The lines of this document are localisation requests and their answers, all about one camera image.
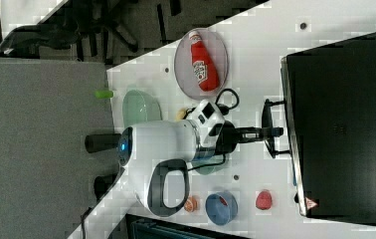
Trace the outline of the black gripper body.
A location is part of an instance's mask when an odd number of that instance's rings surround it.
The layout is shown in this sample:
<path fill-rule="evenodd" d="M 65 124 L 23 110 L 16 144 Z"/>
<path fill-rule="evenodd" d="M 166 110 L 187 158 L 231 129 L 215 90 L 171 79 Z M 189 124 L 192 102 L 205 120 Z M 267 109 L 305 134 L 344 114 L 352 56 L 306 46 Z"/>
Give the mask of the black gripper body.
<path fill-rule="evenodd" d="M 226 120 L 218 134 L 215 153 L 232 153 L 240 143 L 250 143 L 260 140 L 261 130 L 258 127 L 235 127 L 231 122 Z"/>

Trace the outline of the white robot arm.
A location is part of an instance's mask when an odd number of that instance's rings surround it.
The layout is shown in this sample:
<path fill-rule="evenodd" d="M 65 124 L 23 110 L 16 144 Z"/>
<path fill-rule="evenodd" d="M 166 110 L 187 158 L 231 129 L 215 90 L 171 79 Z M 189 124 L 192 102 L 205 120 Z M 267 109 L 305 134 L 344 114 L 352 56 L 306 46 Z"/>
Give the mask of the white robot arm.
<path fill-rule="evenodd" d="M 241 143 L 268 141 L 283 134 L 282 128 L 271 125 L 235 127 L 225 119 L 227 111 L 223 105 L 203 100 L 187 119 L 146 121 L 126 128 L 117 146 L 124 175 L 113 189 L 123 201 L 138 201 L 152 214 L 169 217 L 188 199 L 188 163 L 229 154 Z M 180 174 L 183 189 L 174 206 L 165 203 L 164 192 L 172 172 Z"/>

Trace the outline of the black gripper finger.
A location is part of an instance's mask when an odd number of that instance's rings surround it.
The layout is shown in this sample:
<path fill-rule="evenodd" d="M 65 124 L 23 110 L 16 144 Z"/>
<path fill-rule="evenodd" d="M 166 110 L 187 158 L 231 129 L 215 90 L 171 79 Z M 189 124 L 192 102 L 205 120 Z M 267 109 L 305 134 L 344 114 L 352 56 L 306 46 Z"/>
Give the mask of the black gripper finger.
<path fill-rule="evenodd" d="M 283 133 L 267 133 L 267 132 L 263 132 L 263 133 L 260 133 L 260 138 L 270 138 L 270 137 L 280 137 L 282 136 Z"/>
<path fill-rule="evenodd" d="M 283 132 L 282 127 L 262 127 L 261 131 L 267 131 L 267 132 Z"/>

